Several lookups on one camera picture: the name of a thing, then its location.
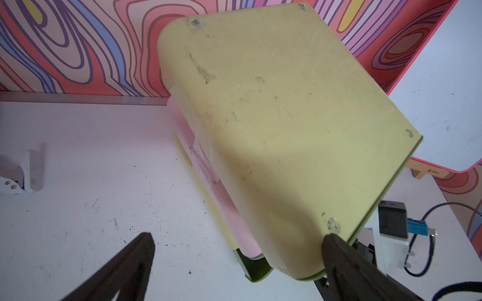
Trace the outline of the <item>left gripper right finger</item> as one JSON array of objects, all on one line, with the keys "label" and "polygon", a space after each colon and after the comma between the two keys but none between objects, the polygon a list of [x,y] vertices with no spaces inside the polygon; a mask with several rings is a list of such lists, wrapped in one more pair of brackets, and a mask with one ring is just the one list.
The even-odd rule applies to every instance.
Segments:
[{"label": "left gripper right finger", "polygon": [[420,300],[415,293],[381,273],[336,234],[322,243],[326,277],[321,280],[323,300]]}]

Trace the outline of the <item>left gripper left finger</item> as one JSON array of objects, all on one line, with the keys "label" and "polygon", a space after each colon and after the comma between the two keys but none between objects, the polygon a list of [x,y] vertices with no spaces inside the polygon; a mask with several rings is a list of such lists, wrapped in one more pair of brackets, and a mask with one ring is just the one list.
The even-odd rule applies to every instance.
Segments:
[{"label": "left gripper left finger", "polygon": [[152,235],[140,233],[64,300],[144,300],[154,254]]}]

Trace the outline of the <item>green yellow drawer cabinet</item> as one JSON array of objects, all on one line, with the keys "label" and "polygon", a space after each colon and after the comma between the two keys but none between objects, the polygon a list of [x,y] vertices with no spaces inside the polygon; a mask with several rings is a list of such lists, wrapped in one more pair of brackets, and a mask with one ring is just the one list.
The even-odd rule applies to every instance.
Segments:
[{"label": "green yellow drawer cabinet", "polygon": [[158,38],[164,86],[270,266],[325,271],[422,135],[306,3],[178,18]]}]

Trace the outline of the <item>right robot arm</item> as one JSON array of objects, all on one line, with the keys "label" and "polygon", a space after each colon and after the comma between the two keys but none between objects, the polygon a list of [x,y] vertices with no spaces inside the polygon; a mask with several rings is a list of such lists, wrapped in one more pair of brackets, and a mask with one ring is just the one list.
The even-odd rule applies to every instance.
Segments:
[{"label": "right robot arm", "polygon": [[[367,261],[370,263],[377,265],[375,259],[375,247],[372,244],[368,246],[364,245],[363,243],[359,242],[358,240],[352,245],[354,249],[356,249],[361,256],[363,256]],[[319,280],[315,280],[315,286],[318,289],[321,298],[323,300],[335,300],[334,297],[331,295],[329,290],[329,281],[326,277],[323,277]],[[440,289],[433,297],[433,300],[440,300],[443,297],[448,296],[452,293],[458,292],[474,292],[474,293],[481,293],[481,282],[461,282],[455,283],[453,285],[449,285]]]}]

